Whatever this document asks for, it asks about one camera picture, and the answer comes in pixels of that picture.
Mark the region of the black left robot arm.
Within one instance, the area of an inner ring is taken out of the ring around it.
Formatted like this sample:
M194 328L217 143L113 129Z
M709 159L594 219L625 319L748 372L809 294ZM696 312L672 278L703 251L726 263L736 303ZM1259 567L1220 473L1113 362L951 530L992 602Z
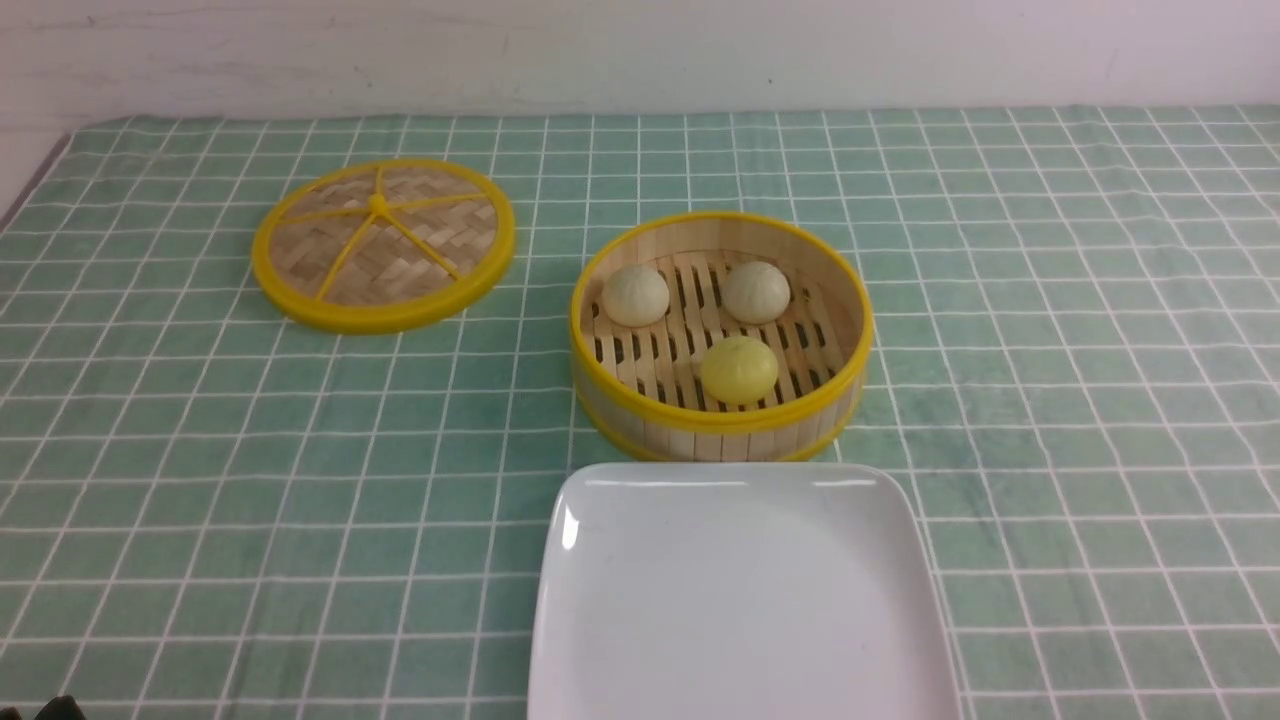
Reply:
M36 715L35 720L86 720L83 711L69 694L50 700Z

